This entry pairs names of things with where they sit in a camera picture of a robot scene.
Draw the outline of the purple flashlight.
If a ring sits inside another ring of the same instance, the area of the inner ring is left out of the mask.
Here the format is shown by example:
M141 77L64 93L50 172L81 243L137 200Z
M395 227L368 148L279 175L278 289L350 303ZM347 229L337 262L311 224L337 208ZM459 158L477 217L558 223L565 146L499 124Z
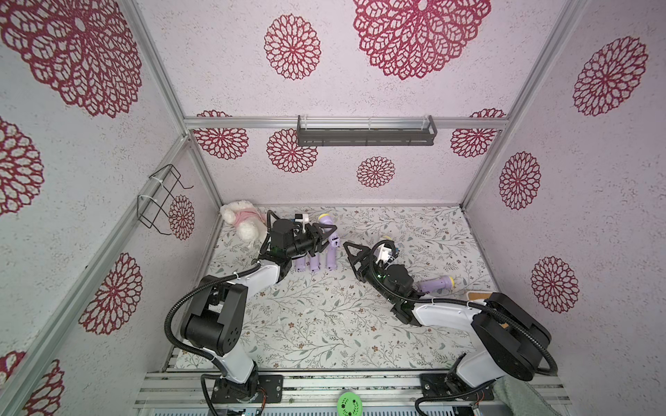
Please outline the purple flashlight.
M328 270L336 270L338 268L338 249L331 246L326 253L326 267Z
M307 266L307 258L303 256L294 260L294 268L296 272L304 272Z
M309 260L310 272L313 274L319 273L321 270L320 255L316 253L310 257Z
M324 234L332 248L339 248L342 245L338 235L338 227L335 225L333 217L329 213L323 213L319 216L317 223L322 227Z

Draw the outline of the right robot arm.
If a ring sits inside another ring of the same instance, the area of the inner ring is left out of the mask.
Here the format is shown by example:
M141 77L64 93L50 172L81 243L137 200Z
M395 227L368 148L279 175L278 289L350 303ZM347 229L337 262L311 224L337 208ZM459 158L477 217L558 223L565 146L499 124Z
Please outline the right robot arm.
M493 292L481 301L429 297L416 288L404 265L395 260L395 242L384 239L372 247L343 243L350 267L392 305L402 323L456 329L469 334L475 350L460 355L446 374L421 378L422 404L480 400L497 381L511 377L531 381L537 374L555 376L558 364L549 352L550 332L509 296Z

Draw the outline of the purple flashlight by right arm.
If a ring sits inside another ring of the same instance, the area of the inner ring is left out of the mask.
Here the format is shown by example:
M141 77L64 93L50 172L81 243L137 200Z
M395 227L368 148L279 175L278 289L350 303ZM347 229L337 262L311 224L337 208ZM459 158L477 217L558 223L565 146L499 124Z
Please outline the purple flashlight by right arm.
M438 291L452 291L455 282L452 277L444 276L426 281L421 281L417 284L419 291L424 293L433 293Z

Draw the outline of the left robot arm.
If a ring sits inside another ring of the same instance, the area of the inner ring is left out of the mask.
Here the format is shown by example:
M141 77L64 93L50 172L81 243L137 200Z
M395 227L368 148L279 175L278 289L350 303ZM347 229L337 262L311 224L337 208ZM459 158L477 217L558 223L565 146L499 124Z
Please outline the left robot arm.
M173 346L208 360L218 370L200 381L215 381L224 400L249 402L260 396L268 401L258 364L239 344L248 299L284 280L295 261L340 246L338 228L328 214L306 222L304 216L279 218L268 211L266 225L252 267L224 277L204 277L173 305L163 324Z

